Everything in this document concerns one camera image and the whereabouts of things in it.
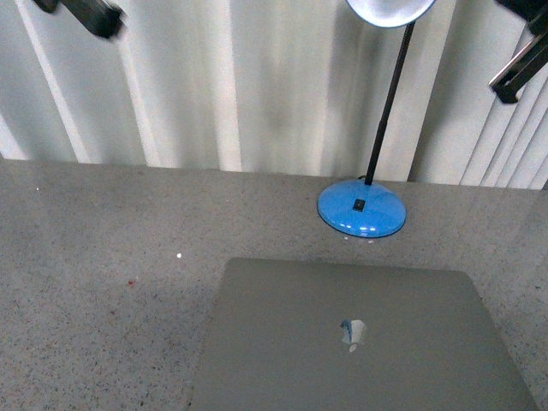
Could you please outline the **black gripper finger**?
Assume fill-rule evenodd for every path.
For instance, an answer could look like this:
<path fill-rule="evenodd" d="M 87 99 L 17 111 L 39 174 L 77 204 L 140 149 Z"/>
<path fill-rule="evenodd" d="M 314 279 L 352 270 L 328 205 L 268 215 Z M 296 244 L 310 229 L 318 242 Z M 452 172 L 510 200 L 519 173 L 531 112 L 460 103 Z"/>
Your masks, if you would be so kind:
<path fill-rule="evenodd" d="M 536 34 L 491 79 L 489 87 L 503 104 L 516 104 L 517 93 L 547 64 L 547 30 Z"/>
<path fill-rule="evenodd" d="M 116 37 L 123 28 L 123 10 L 102 0 L 34 0 L 48 14 L 63 5 L 91 34 L 102 39 Z"/>

